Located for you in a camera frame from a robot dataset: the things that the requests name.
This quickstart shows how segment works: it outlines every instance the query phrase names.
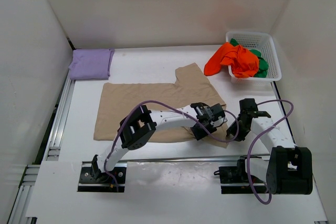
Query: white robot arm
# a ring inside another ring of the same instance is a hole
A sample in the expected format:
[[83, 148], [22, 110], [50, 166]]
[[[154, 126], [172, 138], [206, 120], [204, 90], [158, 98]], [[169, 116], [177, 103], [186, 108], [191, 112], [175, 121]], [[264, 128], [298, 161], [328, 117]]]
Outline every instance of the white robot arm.
[[105, 172], [105, 160], [107, 160], [106, 170], [113, 170], [116, 163], [129, 150], [143, 147], [155, 131], [176, 127], [190, 127], [197, 140], [207, 136], [207, 133], [194, 120], [188, 118], [186, 114], [197, 118], [210, 133], [215, 132], [217, 127], [227, 121], [220, 104], [208, 106], [204, 103], [193, 103], [178, 110], [183, 114], [177, 114], [170, 110], [150, 111], [145, 105], [136, 110], [127, 121], [126, 127], [123, 129], [119, 139], [115, 140], [117, 143], [110, 158], [107, 159], [112, 145], [102, 154], [94, 157], [92, 168], [95, 177]]
[[[250, 174], [267, 184], [272, 194], [310, 194], [312, 192], [312, 158], [308, 148], [298, 147], [292, 140], [285, 137], [271, 116], [259, 111], [254, 99], [243, 99], [239, 102], [239, 132], [235, 139], [240, 142], [251, 131], [256, 135], [272, 128], [260, 137], [270, 153], [270, 160], [260, 157], [250, 159]], [[233, 123], [227, 130], [234, 135], [237, 126]], [[237, 162], [238, 177], [247, 178], [247, 158], [241, 157]]]

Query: lavender folded cloth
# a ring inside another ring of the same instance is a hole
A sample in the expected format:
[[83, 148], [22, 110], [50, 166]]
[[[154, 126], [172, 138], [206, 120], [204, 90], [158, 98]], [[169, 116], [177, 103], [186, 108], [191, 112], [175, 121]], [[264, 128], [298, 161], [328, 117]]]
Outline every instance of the lavender folded cloth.
[[107, 80], [114, 49], [77, 49], [69, 66], [71, 80]]

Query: white enclosure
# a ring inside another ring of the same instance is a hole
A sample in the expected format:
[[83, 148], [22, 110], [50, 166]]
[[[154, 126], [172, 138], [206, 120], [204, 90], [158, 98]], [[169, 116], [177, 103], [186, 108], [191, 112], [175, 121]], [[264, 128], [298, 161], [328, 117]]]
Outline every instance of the white enclosure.
[[[72, 54], [66, 36], [76, 48], [220, 45], [229, 30], [273, 36], [279, 94], [295, 104], [293, 136], [312, 151], [318, 193], [336, 223], [336, 0], [0, 0], [0, 28], [0, 223], [64, 83]], [[61, 152], [65, 166], [82, 159], [70, 160], [71, 151]]]
[[70, 62], [47, 0], [0, 0], [0, 223], [35, 160]]

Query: orange clothing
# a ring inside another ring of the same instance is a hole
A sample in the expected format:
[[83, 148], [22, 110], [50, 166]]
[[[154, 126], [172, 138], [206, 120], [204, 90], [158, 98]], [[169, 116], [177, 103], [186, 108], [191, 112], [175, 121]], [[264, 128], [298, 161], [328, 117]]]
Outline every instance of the orange clothing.
[[238, 45], [224, 43], [210, 58], [204, 67], [204, 75], [212, 76], [221, 70], [221, 66], [231, 65], [237, 78], [253, 77], [259, 70], [259, 59], [248, 49]]

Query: plastic basket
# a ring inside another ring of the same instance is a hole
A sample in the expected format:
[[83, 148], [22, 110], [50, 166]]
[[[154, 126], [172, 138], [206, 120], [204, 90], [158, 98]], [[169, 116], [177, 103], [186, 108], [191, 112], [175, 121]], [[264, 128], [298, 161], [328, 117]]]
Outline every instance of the plastic basket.
[[254, 31], [228, 31], [226, 33], [226, 41], [230, 42], [232, 38], [245, 48], [260, 51], [261, 56], [268, 63], [266, 78], [236, 78], [232, 74], [231, 66], [229, 66], [229, 74], [231, 76], [232, 83], [263, 85], [281, 79], [281, 70], [277, 52], [275, 51], [273, 39], [269, 34]]

